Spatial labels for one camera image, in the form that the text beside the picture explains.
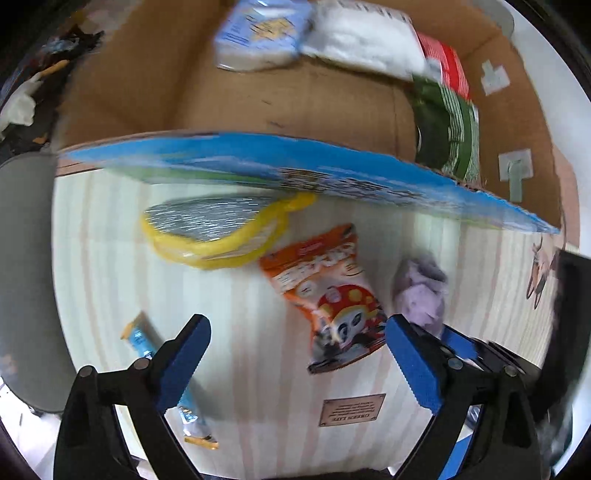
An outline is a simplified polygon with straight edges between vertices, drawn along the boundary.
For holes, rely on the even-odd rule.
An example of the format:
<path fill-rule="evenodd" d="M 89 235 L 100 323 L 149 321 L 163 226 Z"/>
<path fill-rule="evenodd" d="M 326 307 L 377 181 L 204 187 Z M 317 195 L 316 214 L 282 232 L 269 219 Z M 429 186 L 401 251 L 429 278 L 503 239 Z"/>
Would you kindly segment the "lilac knitted cloth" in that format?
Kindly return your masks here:
<path fill-rule="evenodd" d="M 432 255 L 404 258 L 394 274 L 393 312 L 440 338 L 447 294 L 448 276 Z"/>

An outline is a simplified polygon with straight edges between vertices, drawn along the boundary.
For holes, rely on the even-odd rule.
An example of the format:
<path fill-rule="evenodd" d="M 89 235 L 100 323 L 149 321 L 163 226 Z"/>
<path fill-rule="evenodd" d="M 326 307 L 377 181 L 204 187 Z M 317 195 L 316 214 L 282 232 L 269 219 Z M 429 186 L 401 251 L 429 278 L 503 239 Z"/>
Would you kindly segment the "light blue snack packet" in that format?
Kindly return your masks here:
<path fill-rule="evenodd" d="M 138 357 L 148 359 L 153 358 L 157 348 L 161 345 L 157 341 L 158 337 L 143 311 L 140 311 L 134 320 L 124 327 L 121 339 L 131 346 Z M 218 441 L 213 436 L 211 428 L 207 425 L 197 406 L 190 385 L 185 388 L 175 409 L 182 422 L 183 441 L 185 443 L 197 445 L 207 450 L 217 450 L 219 448 Z"/>

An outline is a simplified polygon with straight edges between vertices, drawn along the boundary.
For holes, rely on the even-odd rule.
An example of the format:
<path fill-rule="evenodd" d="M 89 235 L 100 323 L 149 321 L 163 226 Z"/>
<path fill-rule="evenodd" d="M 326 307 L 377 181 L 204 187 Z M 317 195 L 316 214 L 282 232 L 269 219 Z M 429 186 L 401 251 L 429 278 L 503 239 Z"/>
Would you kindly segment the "orange snack bag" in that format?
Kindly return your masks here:
<path fill-rule="evenodd" d="M 259 259 L 276 292 L 311 324 L 311 375 L 344 368 L 385 344 L 387 316 L 357 255 L 358 234 L 348 223 Z"/>

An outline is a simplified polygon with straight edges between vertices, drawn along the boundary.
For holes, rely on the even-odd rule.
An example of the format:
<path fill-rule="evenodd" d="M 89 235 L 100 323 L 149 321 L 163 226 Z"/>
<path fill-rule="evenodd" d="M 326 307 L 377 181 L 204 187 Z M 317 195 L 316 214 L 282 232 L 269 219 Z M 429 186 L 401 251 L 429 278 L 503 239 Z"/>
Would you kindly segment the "green snack bag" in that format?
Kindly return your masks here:
<path fill-rule="evenodd" d="M 477 107 L 452 88 L 416 76 L 407 91 L 417 129 L 415 162 L 465 183 L 480 183 Z"/>

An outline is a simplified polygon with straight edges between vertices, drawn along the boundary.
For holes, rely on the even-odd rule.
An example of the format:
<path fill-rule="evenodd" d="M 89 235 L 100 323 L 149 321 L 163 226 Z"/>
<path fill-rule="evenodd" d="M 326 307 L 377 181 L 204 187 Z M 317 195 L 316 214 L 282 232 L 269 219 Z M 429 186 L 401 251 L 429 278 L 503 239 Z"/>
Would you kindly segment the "yellow steel scrubber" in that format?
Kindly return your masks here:
<path fill-rule="evenodd" d="M 238 268 L 256 261 L 287 231 L 290 214 L 317 195 L 230 195 L 169 200 L 141 215 L 143 234 L 162 258 L 198 268 Z"/>

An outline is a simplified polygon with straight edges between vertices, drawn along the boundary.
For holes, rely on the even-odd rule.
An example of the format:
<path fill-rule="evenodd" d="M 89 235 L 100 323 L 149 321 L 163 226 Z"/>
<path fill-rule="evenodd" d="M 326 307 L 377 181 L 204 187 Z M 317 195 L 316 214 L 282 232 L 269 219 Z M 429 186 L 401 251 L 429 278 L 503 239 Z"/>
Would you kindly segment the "red snack bag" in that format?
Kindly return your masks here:
<path fill-rule="evenodd" d="M 469 83 L 456 50 L 424 33 L 418 32 L 417 35 L 426 59 L 423 76 L 469 100 Z"/>

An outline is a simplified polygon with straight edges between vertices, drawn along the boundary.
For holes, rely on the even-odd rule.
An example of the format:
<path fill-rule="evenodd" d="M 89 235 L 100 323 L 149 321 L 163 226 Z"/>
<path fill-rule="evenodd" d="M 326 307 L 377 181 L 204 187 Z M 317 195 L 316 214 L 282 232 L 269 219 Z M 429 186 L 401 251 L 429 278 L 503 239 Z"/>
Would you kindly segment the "white sock pack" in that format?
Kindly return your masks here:
<path fill-rule="evenodd" d="M 301 53 L 406 81 L 427 70 L 410 17 L 400 10 L 363 1 L 318 1 Z"/>

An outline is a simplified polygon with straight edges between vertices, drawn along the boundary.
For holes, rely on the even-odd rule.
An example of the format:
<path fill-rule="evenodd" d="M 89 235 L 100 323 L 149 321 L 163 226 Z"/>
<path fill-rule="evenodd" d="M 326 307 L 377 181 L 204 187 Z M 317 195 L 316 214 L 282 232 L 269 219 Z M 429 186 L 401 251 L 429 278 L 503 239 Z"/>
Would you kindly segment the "blue tissue pack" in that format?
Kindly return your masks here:
<path fill-rule="evenodd" d="M 297 61 L 314 11 L 308 1 L 239 1 L 214 36 L 216 66 L 233 72 Z"/>

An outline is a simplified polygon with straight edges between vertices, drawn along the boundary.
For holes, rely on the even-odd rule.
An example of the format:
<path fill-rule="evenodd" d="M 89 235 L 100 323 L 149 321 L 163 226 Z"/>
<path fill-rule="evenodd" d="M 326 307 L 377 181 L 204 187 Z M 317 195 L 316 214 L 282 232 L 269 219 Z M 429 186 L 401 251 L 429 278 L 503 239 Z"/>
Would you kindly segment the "grey round stool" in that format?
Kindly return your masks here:
<path fill-rule="evenodd" d="M 25 404 L 54 414 L 64 410 L 76 376 L 53 284 L 56 166 L 45 153 L 1 166 L 1 377 Z"/>

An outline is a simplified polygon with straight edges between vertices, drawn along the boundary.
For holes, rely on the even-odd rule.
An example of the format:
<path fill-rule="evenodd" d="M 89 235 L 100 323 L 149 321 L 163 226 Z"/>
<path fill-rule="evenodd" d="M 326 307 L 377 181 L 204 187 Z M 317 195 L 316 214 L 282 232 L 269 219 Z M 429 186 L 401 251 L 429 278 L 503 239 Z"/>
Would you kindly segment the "brown label plaque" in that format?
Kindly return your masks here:
<path fill-rule="evenodd" d="M 376 421 L 386 398 L 385 393 L 328 399 L 322 403 L 318 426 L 345 426 Z"/>

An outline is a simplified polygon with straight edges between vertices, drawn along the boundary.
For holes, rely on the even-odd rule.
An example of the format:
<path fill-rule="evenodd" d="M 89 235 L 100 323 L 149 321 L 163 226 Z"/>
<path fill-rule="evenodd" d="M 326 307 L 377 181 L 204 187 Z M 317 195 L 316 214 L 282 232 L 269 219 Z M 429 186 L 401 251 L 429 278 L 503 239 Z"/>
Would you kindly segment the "white cloth glove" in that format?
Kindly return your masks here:
<path fill-rule="evenodd" d="M 1 110 L 0 125 L 2 131 L 11 124 L 23 126 L 33 124 L 36 106 L 33 94 L 42 83 L 41 75 L 35 74 L 11 94 Z"/>

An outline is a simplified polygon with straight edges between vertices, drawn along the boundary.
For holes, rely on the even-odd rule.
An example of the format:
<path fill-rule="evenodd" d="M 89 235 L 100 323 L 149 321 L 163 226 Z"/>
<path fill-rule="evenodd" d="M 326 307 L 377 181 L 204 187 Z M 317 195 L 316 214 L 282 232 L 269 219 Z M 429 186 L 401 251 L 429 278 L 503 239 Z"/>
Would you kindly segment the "cardboard box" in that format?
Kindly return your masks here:
<path fill-rule="evenodd" d="M 456 49 L 477 109 L 475 184 L 419 165 L 431 150 L 407 85 L 302 59 L 224 71 L 228 1 L 143 1 L 72 74 L 56 128 L 65 159 L 144 181 L 219 180 L 423 208 L 501 228 L 563 226 L 550 132 L 517 50 L 466 1 L 399 1 Z"/>

